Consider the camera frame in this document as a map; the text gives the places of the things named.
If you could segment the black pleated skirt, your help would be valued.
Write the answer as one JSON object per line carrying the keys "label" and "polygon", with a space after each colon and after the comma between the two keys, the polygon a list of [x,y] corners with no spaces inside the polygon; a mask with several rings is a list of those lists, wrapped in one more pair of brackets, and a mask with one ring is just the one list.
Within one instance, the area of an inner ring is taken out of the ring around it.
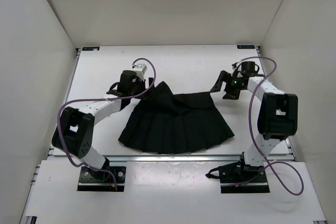
{"label": "black pleated skirt", "polygon": [[234,135],[209,92],[174,94],[162,81],[135,106],[118,141],[146,153],[184,154]]}

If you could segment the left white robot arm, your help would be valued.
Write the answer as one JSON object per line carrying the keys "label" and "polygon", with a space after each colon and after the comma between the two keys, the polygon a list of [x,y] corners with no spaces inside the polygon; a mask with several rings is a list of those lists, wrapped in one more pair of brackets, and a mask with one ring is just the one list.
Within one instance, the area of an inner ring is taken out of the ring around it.
{"label": "left white robot arm", "polygon": [[111,85],[106,95],[99,99],[77,99],[67,102],[58,112],[57,126],[52,136],[53,147],[63,151],[71,162],[73,157],[81,161],[73,166],[87,166],[98,181],[109,177],[110,161],[92,147],[95,125],[120,112],[132,99],[142,99],[153,88],[156,77],[149,78],[146,87],[144,70],[124,70],[120,80]]}

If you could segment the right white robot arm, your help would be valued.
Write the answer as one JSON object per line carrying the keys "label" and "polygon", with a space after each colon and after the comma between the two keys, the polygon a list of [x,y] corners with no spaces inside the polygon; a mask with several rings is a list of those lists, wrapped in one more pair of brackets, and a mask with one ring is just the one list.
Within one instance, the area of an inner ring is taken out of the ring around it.
{"label": "right white robot arm", "polygon": [[260,102],[257,119],[258,134],[253,136],[250,148],[243,152],[235,169],[236,178],[248,182],[254,174],[261,171],[265,158],[271,151],[289,136],[297,131],[298,97],[285,93],[259,73],[259,66],[253,61],[243,61],[233,64],[234,71],[222,70],[211,88],[211,93],[219,92],[225,83],[224,100],[238,100],[240,92],[248,90],[252,93],[249,104],[249,129],[252,131],[251,107],[254,98]]}

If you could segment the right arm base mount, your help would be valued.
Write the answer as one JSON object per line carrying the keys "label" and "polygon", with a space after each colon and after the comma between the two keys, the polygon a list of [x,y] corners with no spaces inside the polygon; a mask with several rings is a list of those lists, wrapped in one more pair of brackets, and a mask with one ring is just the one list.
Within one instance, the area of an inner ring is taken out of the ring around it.
{"label": "right arm base mount", "polygon": [[269,193],[269,184],[263,166],[252,168],[237,161],[211,169],[205,176],[218,179],[222,194],[263,194]]}

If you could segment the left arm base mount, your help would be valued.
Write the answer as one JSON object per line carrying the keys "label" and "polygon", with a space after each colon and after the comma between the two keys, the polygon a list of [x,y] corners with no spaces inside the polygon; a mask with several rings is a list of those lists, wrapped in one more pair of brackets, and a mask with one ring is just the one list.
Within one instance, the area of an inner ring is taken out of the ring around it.
{"label": "left arm base mount", "polygon": [[126,163],[112,162],[109,171],[115,176],[117,183],[109,173],[94,172],[83,166],[78,178],[77,191],[124,192]]}

